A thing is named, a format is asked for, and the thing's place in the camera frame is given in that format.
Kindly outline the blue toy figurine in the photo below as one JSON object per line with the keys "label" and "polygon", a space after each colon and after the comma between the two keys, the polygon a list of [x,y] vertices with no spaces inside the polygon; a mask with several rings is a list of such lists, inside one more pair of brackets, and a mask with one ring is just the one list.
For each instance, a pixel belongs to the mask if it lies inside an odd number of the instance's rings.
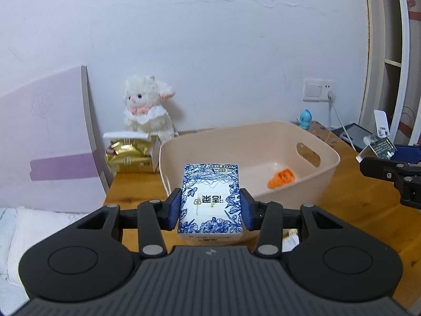
{"label": "blue toy figurine", "polygon": [[297,118],[298,126],[304,130],[308,130],[310,128],[312,119],[313,119],[313,116],[311,112],[308,109],[306,109]]}

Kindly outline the light blue bedsheet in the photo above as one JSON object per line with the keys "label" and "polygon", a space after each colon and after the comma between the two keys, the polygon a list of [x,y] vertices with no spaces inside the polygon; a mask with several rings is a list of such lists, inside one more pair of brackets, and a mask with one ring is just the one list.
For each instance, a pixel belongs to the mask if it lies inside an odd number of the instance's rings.
{"label": "light blue bedsheet", "polygon": [[28,301],[20,283],[9,279],[8,259],[16,227],[16,209],[1,208],[1,315],[13,315]]}

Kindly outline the white shelf unit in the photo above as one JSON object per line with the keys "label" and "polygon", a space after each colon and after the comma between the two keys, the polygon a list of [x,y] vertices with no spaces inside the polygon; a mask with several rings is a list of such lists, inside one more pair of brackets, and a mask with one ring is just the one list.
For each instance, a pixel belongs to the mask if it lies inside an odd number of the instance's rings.
{"label": "white shelf unit", "polygon": [[368,72],[359,123],[386,113],[395,144],[420,142],[420,0],[367,0]]}

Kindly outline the white phone stand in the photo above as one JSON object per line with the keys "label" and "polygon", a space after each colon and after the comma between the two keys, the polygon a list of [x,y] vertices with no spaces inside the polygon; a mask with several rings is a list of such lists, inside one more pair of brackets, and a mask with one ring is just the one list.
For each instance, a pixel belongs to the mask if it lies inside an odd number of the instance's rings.
{"label": "white phone stand", "polygon": [[390,135],[387,114],[383,110],[374,110],[375,127],[377,136],[381,139]]}

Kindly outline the pink purple headboard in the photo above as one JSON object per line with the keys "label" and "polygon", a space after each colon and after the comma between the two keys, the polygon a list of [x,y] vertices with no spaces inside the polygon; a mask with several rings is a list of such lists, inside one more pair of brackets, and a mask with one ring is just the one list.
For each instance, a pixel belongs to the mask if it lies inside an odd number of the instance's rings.
{"label": "pink purple headboard", "polygon": [[100,208],[108,185],[99,154],[85,66],[1,97],[1,207]]}

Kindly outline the white plush lamb toy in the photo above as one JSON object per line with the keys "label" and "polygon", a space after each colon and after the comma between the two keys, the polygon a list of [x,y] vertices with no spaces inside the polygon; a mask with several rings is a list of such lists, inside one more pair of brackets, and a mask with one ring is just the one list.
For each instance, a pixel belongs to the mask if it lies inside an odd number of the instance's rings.
{"label": "white plush lamb toy", "polygon": [[170,85],[154,76],[133,75],[126,79],[123,90],[126,129],[156,135],[162,143],[173,139],[176,131],[163,102],[174,95]]}

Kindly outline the white rectangular box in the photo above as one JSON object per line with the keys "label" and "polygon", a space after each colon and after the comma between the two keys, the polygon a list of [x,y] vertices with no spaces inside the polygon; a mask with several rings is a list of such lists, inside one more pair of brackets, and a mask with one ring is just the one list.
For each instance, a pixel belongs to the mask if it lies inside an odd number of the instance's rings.
{"label": "white rectangular box", "polygon": [[290,252],[300,244],[297,229],[283,230],[282,252]]}

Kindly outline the white wall switch socket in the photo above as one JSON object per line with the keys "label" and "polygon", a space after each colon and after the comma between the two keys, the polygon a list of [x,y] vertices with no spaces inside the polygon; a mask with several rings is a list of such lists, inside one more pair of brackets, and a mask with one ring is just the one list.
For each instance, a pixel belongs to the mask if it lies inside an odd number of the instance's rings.
{"label": "white wall switch socket", "polygon": [[309,102],[333,102],[336,82],[330,79],[306,78],[303,86],[303,100]]}

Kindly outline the dark printed card pack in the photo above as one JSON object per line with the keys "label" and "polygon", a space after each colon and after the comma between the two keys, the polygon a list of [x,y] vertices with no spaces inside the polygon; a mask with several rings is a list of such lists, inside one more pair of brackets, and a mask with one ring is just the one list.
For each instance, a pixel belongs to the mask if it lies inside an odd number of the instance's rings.
{"label": "dark printed card pack", "polygon": [[367,145],[357,156],[356,160],[360,163],[364,158],[379,158],[383,160],[390,160],[397,149],[393,142],[388,138],[376,140]]}

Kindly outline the orange sock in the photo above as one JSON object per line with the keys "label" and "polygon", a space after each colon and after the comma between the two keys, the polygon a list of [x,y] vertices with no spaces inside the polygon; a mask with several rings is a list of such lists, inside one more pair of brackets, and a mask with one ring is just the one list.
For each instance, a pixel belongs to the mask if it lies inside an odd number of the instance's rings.
{"label": "orange sock", "polygon": [[267,187],[276,189],[295,182],[295,175],[289,168],[277,171],[273,177],[268,181]]}

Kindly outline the white pillow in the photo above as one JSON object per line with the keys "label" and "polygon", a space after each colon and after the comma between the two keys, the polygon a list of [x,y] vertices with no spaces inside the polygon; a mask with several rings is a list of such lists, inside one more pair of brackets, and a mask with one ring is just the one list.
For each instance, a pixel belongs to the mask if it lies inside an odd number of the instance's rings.
{"label": "white pillow", "polygon": [[85,213],[58,213],[18,208],[14,236],[7,260],[7,280],[11,284],[21,285],[18,269],[23,254],[36,243],[84,216],[86,216]]}

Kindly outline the blue white tissue pack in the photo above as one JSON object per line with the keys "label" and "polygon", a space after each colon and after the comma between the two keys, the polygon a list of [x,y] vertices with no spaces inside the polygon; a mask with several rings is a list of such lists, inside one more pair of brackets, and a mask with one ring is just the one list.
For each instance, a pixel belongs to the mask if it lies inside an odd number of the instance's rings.
{"label": "blue white tissue pack", "polygon": [[185,165],[177,231],[180,238],[193,243],[233,242],[243,237],[237,165]]}

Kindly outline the gold tissue pack box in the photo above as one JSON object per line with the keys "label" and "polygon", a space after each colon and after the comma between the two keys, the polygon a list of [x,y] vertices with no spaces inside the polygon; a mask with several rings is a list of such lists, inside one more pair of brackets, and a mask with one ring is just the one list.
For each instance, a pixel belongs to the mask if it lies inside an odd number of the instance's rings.
{"label": "gold tissue pack box", "polygon": [[136,131],[115,131],[103,134],[109,141],[105,161],[112,173],[155,173],[161,140],[157,135]]}

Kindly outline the beige plastic storage bin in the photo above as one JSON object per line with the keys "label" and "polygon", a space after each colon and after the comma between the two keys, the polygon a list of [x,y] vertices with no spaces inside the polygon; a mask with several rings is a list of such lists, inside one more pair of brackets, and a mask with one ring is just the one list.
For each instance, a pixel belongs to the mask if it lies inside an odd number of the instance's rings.
{"label": "beige plastic storage bin", "polygon": [[[282,122],[249,124],[186,134],[161,146],[159,164],[167,193],[181,187],[189,163],[236,164],[240,186],[262,202],[298,209],[317,204],[340,163],[326,142],[300,127]],[[267,187],[274,173],[289,168],[295,182]]]}

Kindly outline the grey laptop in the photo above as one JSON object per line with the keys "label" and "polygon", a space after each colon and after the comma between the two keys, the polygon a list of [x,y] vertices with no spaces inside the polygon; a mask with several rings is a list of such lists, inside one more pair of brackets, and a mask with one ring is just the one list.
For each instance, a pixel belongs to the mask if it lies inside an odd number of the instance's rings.
{"label": "grey laptop", "polygon": [[356,123],[346,125],[345,129],[349,136],[347,136],[343,128],[334,129],[333,133],[349,146],[354,146],[357,152],[361,152],[370,143],[370,139],[373,136],[371,132]]}

